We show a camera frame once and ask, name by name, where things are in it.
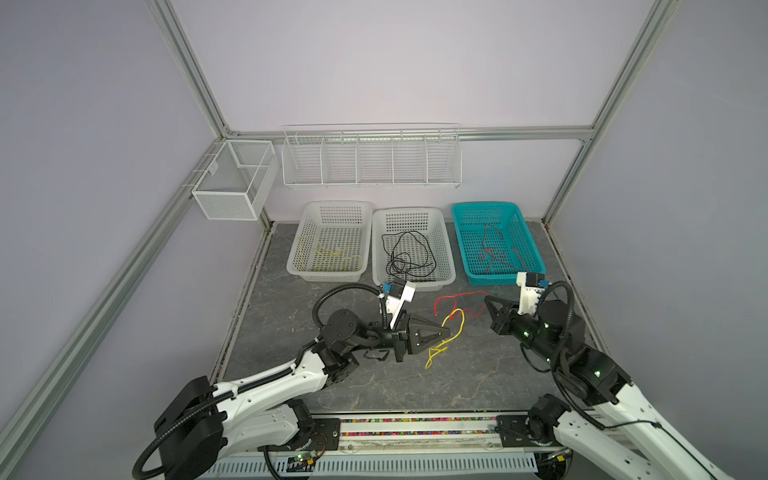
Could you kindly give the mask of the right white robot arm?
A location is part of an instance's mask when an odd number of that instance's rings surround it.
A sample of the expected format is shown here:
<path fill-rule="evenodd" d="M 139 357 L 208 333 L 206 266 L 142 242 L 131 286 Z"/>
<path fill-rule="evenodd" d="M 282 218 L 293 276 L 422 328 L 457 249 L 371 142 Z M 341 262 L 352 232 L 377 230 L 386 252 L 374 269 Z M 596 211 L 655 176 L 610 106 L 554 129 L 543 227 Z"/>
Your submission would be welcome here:
<path fill-rule="evenodd" d="M 727 473 L 687 441 L 610 356 L 587 339 L 568 301 L 545 294 L 484 300 L 491 328 L 546 362 L 558 389 L 541 396 L 525 420 L 497 424 L 501 436 L 559 444 L 621 479 L 725 479 Z"/>

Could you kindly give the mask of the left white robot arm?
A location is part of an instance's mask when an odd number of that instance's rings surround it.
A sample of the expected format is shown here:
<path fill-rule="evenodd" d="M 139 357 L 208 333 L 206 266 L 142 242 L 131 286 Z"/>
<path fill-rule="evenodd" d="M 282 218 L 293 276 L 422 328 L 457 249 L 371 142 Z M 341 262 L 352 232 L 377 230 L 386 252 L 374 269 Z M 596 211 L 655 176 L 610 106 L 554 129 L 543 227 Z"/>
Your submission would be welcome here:
<path fill-rule="evenodd" d="M 359 365 L 356 352 L 392 351 L 401 361 L 449 335 L 449 328 L 406 312 L 389 329 L 338 310 L 293 361 L 240 380 L 212 384 L 201 376 L 189 381 L 155 420 L 154 438 L 131 475 L 196 479 L 225 456 L 302 447 L 315 422 L 301 396 L 346 379 Z"/>

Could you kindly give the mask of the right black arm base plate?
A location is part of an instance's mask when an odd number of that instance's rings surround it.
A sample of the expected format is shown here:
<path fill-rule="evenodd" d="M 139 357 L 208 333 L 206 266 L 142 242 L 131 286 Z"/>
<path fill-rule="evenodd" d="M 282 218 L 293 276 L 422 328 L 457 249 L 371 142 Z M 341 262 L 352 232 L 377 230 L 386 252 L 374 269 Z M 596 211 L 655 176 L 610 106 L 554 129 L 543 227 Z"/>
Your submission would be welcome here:
<path fill-rule="evenodd" d="M 549 446 L 555 441 L 548 421 L 527 415 L 497 415 L 494 431 L 503 447 Z"/>

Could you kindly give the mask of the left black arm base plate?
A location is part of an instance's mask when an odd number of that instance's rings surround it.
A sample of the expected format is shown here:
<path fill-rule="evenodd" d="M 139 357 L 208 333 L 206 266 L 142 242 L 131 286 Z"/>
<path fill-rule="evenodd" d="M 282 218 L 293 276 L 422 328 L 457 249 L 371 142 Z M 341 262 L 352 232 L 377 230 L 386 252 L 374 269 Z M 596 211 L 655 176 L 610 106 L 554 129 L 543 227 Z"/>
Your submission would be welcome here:
<path fill-rule="evenodd" d="M 285 445 L 294 452 L 298 451 L 336 451 L 341 440 L 340 418 L 316 418 L 313 426 L 300 430 L 297 435 Z"/>

